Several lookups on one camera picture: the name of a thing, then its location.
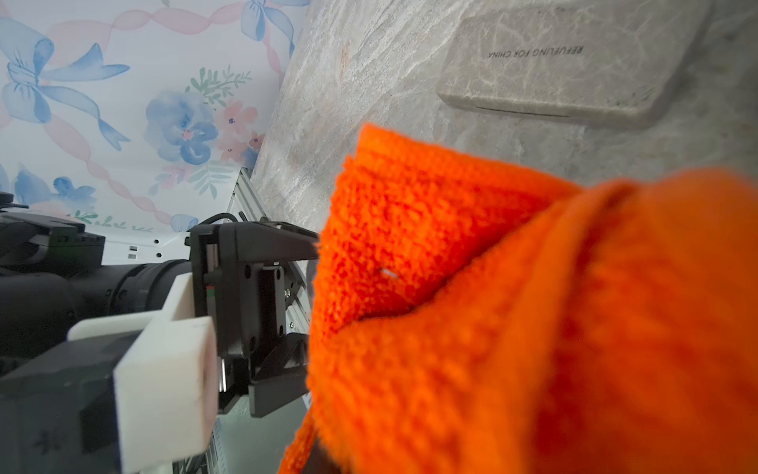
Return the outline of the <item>orange microfiber cloth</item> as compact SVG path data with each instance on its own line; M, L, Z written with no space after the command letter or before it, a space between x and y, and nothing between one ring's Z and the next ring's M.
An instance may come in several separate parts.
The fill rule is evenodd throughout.
M757 187L585 188L365 126L283 473L753 473Z

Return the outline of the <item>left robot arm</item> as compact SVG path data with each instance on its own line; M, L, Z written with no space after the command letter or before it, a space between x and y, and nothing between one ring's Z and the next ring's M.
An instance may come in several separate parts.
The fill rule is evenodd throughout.
M191 274L189 313L215 327L219 409L247 396L262 418L307 391L308 338L286 329L285 314L304 286L296 265L317 259L318 240L287 222L219 213L191 227L186 260L106 266L103 236L3 193L1 369L59 345L78 322L161 309Z

